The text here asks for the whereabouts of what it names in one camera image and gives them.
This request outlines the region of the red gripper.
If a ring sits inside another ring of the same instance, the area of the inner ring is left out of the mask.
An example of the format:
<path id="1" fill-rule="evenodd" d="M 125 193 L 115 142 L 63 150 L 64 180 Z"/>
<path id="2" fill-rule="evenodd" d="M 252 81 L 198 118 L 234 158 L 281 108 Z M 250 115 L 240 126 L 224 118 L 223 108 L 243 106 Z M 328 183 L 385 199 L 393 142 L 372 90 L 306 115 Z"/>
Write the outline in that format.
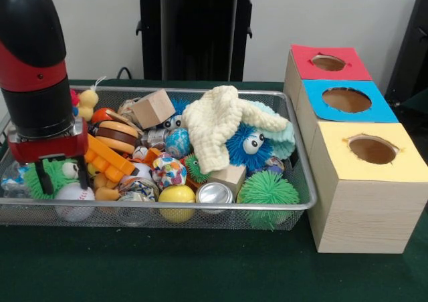
<path id="1" fill-rule="evenodd" d="M 87 190 L 90 179 L 84 155 L 88 150 L 88 125 L 75 124 L 67 136 L 23 140 L 12 127 L 8 131 L 8 145 L 16 161 L 34 163 L 38 186 L 34 188 L 36 196 L 53 196 L 54 186 L 48 174 L 49 160 L 45 158 L 75 158 L 78 166 L 80 187 Z"/>

